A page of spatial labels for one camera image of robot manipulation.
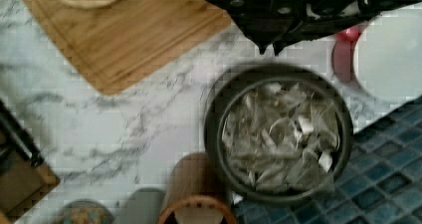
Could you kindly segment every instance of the blue mosaic tile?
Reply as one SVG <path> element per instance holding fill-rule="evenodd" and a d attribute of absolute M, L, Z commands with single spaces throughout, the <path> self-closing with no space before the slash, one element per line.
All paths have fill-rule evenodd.
<path fill-rule="evenodd" d="M 347 224 L 369 224 L 363 217 L 359 216 L 350 222 L 347 222 Z"/>
<path fill-rule="evenodd" d="M 249 223 L 250 221 L 257 219 L 265 213 L 264 211 L 264 208 L 261 206 L 247 210 L 245 212 L 246 221 Z"/>
<path fill-rule="evenodd" d="M 270 224 L 270 222 L 265 215 L 262 215 L 252 221 L 248 221 L 248 224 Z"/>
<path fill-rule="evenodd" d="M 368 186 L 370 186 L 368 181 L 366 181 L 363 177 L 358 177 L 346 182 L 339 188 L 345 195 L 352 197 L 360 191 L 366 189 Z"/>
<path fill-rule="evenodd" d="M 376 153 L 378 156 L 388 158 L 389 156 L 397 153 L 400 151 L 402 147 L 397 144 L 396 142 L 389 140 L 384 143 L 382 146 L 375 149 L 373 152 Z"/>
<path fill-rule="evenodd" d="M 344 196 L 339 193 L 335 192 L 327 197 L 324 197 L 318 201 L 320 207 L 324 211 L 328 211 L 336 206 L 338 206 L 341 202 L 344 201 Z"/>
<path fill-rule="evenodd" d="M 393 155 L 389 158 L 389 161 L 397 167 L 405 166 L 406 164 L 412 162 L 416 158 L 418 158 L 419 155 L 417 155 L 413 150 L 410 150 L 409 148 L 405 148 L 402 151 L 398 152 L 397 154 Z"/>
<path fill-rule="evenodd" d="M 393 200 L 402 209 L 411 212 L 422 204 L 422 191 L 416 189 L 416 187 L 406 189 L 404 192 L 397 194 Z"/>
<path fill-rule="evenodd" d="M 344 203 L 327 213 L 328 218 L 335 224 L 346 223 L 355 218 L 357 215 L 357 210 L 349 202 Z"/>
<path fill-rule="evenodd" d="M 271 222 L 276 222 L 285 218 L 289 213 L 286 208 L 267 208 L 267 215 Z"/>
<path fill-rule="evenodd" d="M 365 171 L 379 162 L 378 157 L 373 153 L 366 153 L 350 162 L 357 171 Z"/>
<path fill-rule="evenodd" d="M 422 120 L 422 109 L 418 109 L 415 112 L 412 112 L 411 114 L 405 116 L 403 118 L 404 121 L 410 122 L 412 124 L 415 124 Z"/>
<path fill-rule="evenodd" d="M 367 141 L 366 143 L 362 144 L 360 147 L 363 148 L 364 150 L 366 150 L 367 152 L 371 152 L 374 149 L 380 147 L 382 144 L 384 144 L 387 141 L 388 141 L 388 138 L 382 137 L 382 136 L 377 136 L 377 137 Z"/>
<path fill-rule="evenodd" d="M 406 131 L 402 132 L 400 135 L 397 136 L 398 140 L 409 143 L 415 140 L 418 137 L 422 136 L 422 131 L 418 128 L 409 128 Z"/>
<path fill-rule="evenodd" d="M 412 109 L 412 107 L 401 107 L 388 116 L 395 120 L 401 120 L 403 117 L 409 115 L 409 109 Z"/>
<path fill-rule="evenodd" d="M 357 175 L 357 172 L 347 166 L 341 173 L 341 176 L 335 181 L 335 184 L 341 185 L 345 183 L 346 181 L 350 180 L 351 178 L 355 177 L 356 175 Z"/>
<path fill-rule="evenodd" d="M 372 223 L 390 223 L 400 218 L 402 211 L 396 205 L 386 202 L 366 214 L 366 219 Z"/>
<path fill-rule="evenodd" d="M 362 156 L 365 152 L 362 151 L 359 147 L 355 146 L 354 149 L 351 151 L 350 160 L 354 160 L 359 156 Z"/>
<path fill-rule="evenodd" d="M 301 210 L 297 211 L 295 214 L 299 223 L 307 223 L 311 221 L 315 216 L 319 215 L 319 210 L 313 203 L 311 203 L 302 208 Z"/>
<path fill-rule="evenodd" d="M 414 216 L 406 216 L 401 218 L 400 220 L 394 222 L 393 224 L 421 224 L 422 222 L 419 221 Z"/>
<path fill-rule="evenodd" d="M 257 208 L 258 205 L 255 202 L 249 201 L 249 200 L 243 200 L 238 204 L 239 208 L 243 209 L 243 210 L 248 210 L 248 209 L 252 209 L 252 208 Z"/>
<path fill-rule="evenodd" d="M 382 117 L 376 123 L 373 124 L 373 127 L 377 130 L 385 130 L 395 123 L 395 120 L 391 119 L 389 116 Z"/>
<path fill-rule="evenodd" d="M 280 220 L 272 224 L 296 224 L 296 222 L 295 222 L 295 219 L 293 219 L 293 217 L 288 217 L 286 219 Z"/>
<path fill-rule="evenodd" d="M 412 212 L 412 214 L 422 221 L 422 206 Z"/>
<path fill-rule="evenodd" d="M 422 129 L 422 121 L 420 121 L 419 123 L 417 123 L 416 126 L 419 127 L 420 129 Z"/>
<path fill-rule="evenodd" d="M 384 131 L 384 134 L 389 135 L 391 137 L 395 137 L 397 136 L 397 134 L 400 134 L 401 132 L 406 130 L 408 127 L 409 126 L 398 122 L 386 128 Z"/>
<path fill-rule="evenodd" d="M 379 191 L 371 187 L 355 196 L 352 200 L 360 209 L 368 210 L 381 202 L 383 198 L 384 196 Z"/>
<path fill-rule="evenodd" d="M 387 193 L 393 193 L 404 188 L 409 183 L 410 180 L 407 177 L 403 176 L 401 173 L 395 173 L 378 183 L 378 186 Z"/>
<path fill-rule="evenodd" d="M 373 137 L 375 137 L 379 132 L 371 127 L 366 128 L 364 131 L 360 131 L 353 136 L 353 140 L 357 143 L 366 143 Z"/>
<path fill-rule="evenodd" d="M 414 140 L 409 146 L 422 152 L 422 137 Z"/>
<path fill-rule="evenodd" d="M 422 178 L 422 158 L 413 161 L 403 168 L 403 172 L 414 180 Z"/>
<path fill-rule="evenodd" d="M 319 216 L 314 221 L 310 222 L 310 224 L 329 224 L 329 222 L 322 216 Z"/>
<path fill-rule="evenodd" d="M 387 164 L 381 162 L 376 164 L 374 167 L 372 167 L 371 169 L 367 170 L 365 172 L 365 175 L 373 180 L 380 180 L 386 176 L 388 176 L 389 174 L 391 174 L 394 170 L 388 166 Z"/>

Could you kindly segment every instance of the bamboo cutting board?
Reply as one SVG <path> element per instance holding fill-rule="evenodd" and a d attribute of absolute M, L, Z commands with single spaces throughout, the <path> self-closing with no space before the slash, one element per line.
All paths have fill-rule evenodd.
<path fill-rule="evenodd" d="M 24 1 L 65 57 L 105 95 L 130 87 L 231 23 L 204 0 L 119 0 L 97 9 Z"/>

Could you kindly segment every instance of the tea bag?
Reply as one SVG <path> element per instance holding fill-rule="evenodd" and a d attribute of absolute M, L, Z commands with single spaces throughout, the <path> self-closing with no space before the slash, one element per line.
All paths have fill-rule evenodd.
<path fill-rule="evenodd" d="M 311 117 L 315 132 L 338 149 L 338 127 L 332 100 L 315 101 L 311 104 Z"/>
<path fill-rule="evenodd" d="M 256 181 L 257 190 L 274 193 L 287 191 L 289 185 L 285 179 L 295 162 L 291 160 L 279 161 L 271 168 L 265 170 Z"/>
<path fill-rule="evenodd" d="M 326 175 L 317 163 L 314 152 L 304 152 L 301 161 L 297 162 L 286 177 L 289 186 L 300 191 L 308 191 L 319 185 Z"/>
<path fill-rule="evenodd" d="M 290 111 L 298 107 L 307 98 L 307 94 L 300 90 L 299 84 L 292 86 L 288 92 L 277 97 L 282 107 Z"/>

